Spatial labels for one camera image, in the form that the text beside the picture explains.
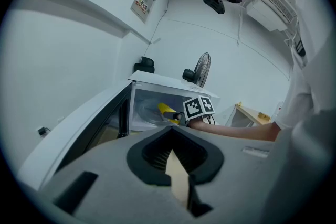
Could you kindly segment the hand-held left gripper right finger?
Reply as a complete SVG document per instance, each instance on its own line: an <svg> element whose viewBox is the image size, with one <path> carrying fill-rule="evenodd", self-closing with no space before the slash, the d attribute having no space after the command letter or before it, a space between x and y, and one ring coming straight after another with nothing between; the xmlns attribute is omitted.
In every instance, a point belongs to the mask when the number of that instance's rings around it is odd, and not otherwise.
<svg viewBox="0 0 336 224"><path fill-rule="evenodd" d="M187 209L172 204L172 224L251 220L251 192L274 143L172 127L172 149L188 172Z"/></svg>

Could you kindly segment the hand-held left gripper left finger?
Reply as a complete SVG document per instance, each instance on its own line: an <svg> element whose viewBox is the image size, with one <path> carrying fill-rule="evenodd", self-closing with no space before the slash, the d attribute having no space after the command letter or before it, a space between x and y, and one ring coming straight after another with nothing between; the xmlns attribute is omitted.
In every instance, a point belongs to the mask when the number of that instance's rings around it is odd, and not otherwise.
<svg viewBox="0 0 336 224"><path fill-rule="evenodd" d="M167 152L187 128L167 126L98 145L60 169L40 190L66 223L185 224L165 172Z"/></svg>

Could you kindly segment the yellow corn cob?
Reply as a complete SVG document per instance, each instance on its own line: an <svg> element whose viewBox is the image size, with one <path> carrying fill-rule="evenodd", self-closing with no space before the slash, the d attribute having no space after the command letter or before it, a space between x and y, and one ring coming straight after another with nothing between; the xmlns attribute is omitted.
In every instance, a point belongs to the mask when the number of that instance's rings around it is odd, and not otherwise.
<svg viewBox="0 0 336 224"><path fill-rule="evenodd" d="M163 116L163 113L166 112L166 111L176 112L175 110L173 110L171 107L169 107L168 105L166 105L164 103L159 103L157 105L157 107L158 107L160 113L162 114L162 116ZM177 124L177 125L180 124L180 120L169 120L169 121L172 122L172 123L174 123L174 124Z"/></svg>

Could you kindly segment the black standing fan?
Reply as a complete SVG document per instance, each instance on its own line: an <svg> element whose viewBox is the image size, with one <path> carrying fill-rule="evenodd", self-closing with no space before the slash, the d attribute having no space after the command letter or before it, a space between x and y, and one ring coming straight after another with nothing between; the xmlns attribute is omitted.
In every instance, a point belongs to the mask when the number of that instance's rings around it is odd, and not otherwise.
<svg viewBox="0 0 336 224"><path fill-rule="evenodd" d="M185 69L182 78L201 88L204 87L211 66L211 57L205 52L199 58L194 70Z"/></svg>

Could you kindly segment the white microwave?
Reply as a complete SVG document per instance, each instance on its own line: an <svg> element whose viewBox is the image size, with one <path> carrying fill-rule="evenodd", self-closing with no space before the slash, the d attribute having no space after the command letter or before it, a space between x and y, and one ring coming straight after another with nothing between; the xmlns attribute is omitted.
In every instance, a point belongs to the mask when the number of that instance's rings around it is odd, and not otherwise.
<svg viewBox="0 0 336 224"><path fill-rule="evenodd" d="M39 190L56 172L96 145L158 127L141 116L145 111L142 104L156 100L178 111L184 101L199 95L218 106L216 94L190 82L136 71L97 94L50 131L26 158L17 179Z"/></svg>

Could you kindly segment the wall electrical panel box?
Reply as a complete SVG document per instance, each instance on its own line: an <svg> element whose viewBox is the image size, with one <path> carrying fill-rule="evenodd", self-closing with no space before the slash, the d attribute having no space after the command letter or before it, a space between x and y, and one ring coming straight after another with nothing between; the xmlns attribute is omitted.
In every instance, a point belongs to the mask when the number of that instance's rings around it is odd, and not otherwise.
<svg viewBox="0 0 336 224"><path fill-rule="evenodd" d="M131 10L143 23L146 23L155 1L156 0L134 0L131 5Z"/></svg>

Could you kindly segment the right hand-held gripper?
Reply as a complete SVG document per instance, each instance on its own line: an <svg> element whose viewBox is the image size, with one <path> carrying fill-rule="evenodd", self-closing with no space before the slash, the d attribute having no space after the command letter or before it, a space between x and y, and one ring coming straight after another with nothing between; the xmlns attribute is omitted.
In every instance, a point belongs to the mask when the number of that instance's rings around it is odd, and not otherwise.
<svg viewBox="0 0 336 224"><path fill-rule="evenodd" d="M191 98L182 104L183 112L166 111L163 116L169 120L179 120L179 125L187 126L192 119L208 118L215 113L211 99L206 96Z"/></svg>

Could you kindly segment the person's right forearm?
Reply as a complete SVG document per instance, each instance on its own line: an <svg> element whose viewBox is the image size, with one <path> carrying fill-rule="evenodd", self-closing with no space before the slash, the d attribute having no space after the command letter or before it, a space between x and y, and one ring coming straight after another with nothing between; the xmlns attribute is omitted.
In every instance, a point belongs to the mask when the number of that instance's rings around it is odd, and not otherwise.
<svg viewBox="0 0 336 224"><path fill-rule="evenodd" d="M281 131L281 128L276 123L268 123L254 127L227 127L205 123L201 119L193 119L190 120L188 126L195 130L221 136L271 142L276 140Z"/></svg>

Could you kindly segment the white wall air conditioner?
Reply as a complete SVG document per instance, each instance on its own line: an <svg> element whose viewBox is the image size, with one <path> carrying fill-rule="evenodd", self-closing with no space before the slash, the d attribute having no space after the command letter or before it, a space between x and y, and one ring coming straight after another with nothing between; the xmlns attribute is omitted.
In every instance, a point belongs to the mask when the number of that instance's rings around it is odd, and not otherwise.
<svg viewBox="0 0 336 224"><path fill-rule="evenodd" d="M269 31L293 29L297 20L295 0L252 0L246 13Z"/></svg>

